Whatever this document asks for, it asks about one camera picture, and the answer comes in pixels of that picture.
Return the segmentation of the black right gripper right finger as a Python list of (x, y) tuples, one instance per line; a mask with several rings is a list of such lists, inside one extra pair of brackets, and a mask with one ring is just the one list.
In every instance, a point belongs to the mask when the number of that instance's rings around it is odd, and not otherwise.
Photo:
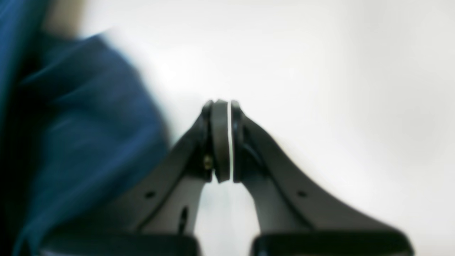
[(231, 103), (233, 180), (255, 203), (252, 256), (413, 256), (400, 230), (336, 199)]

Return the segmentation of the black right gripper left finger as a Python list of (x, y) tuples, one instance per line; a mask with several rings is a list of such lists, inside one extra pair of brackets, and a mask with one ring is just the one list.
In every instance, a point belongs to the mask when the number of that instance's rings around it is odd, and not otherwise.
[(208, 101), (169, 155), (111, 202), (56, 228), (41, 256), (200, 256), (194, 236), (206, 183), (230, 179), (229, 104)]

